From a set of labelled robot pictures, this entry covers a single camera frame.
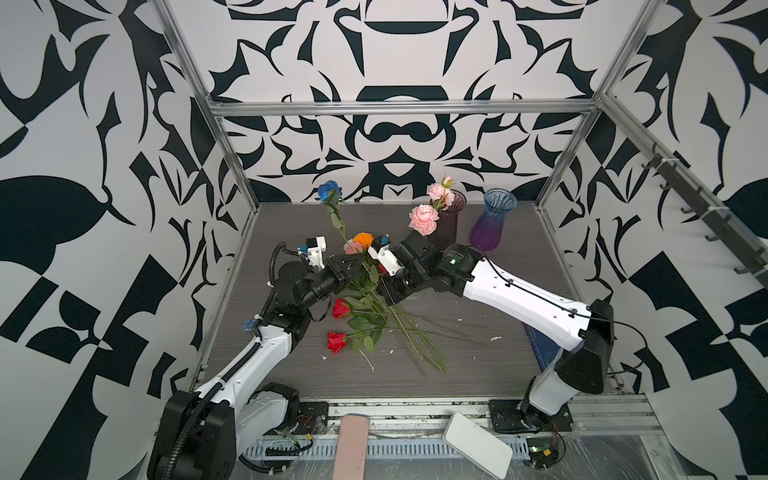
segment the orange rose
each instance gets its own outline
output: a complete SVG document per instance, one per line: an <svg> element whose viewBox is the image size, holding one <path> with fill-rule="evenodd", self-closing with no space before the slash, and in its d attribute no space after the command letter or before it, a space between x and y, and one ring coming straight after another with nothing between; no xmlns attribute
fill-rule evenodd
<svg viewBox="0 0 768 480"><path fill-rule="evenodd" d="M363 245L368 250L368 247L373 243L373 235L366 232L358 233L352 241Z"/></svg>

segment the white debris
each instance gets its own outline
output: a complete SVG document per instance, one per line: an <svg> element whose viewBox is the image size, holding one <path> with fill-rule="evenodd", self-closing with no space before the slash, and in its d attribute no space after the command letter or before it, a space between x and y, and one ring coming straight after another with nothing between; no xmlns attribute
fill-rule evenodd
<svg viewBox="0 0 768 480"><path fill-rule="evenodd" d="M371 361L370 361L370 360L368 360L368 357L366 356L366 354L365 354L365 353L362 353L362 356L365 356L365 358L366 358L366 362L368 362L368 365L371 365ZM371 372L374 372L374 373L376 373L376 371L373 369L373 365L371 365Z"/></svg>

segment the blue connector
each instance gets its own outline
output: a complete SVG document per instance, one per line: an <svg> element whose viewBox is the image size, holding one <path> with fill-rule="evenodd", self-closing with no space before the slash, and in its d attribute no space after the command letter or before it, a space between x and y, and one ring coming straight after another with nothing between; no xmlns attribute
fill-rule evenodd
<svg viewBox="0 0 768 480"><path fill-rule="evenodd" d="M253 319L253 320L246 320L243 323L243 331L246 332L246 333L253 332L253 329L256 328L256 325L257 325L257 321L255 319Z"/></svg>

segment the smartphone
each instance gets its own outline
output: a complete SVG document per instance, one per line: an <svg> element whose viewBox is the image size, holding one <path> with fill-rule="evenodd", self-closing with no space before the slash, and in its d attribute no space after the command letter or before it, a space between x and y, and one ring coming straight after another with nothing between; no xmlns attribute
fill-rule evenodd
<svg viewBox="0 0 768 480"><path fill-rule="evenodd" d="M362 415L346 415L341 419L333 480L362 480L366 473L369 427L368 417Z"/></svg>

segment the dark glass vase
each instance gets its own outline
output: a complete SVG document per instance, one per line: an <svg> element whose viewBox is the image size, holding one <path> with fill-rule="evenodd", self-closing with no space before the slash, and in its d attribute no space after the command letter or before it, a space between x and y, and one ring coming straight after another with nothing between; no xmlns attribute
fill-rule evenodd
<svg viewBox="0 0 768 480"><path fill-rule="evenodd" d="M451 191L453 192L453 203L450 207L440 210L437 228L429 235L429 241L440 250L445 250L456 243L458 212L464 210L467 205L467 197L462 192Z"/></svg>
<svg viewBox="0 0 768 480"><path fill-rule="evenodd" d="M498 243L502 241L504 219L518 206L518 199L503 188L493 188L485 192L483 200L485 200L485 212L472 228L469 241L472 245L490 251L498 247Z"/></svg>

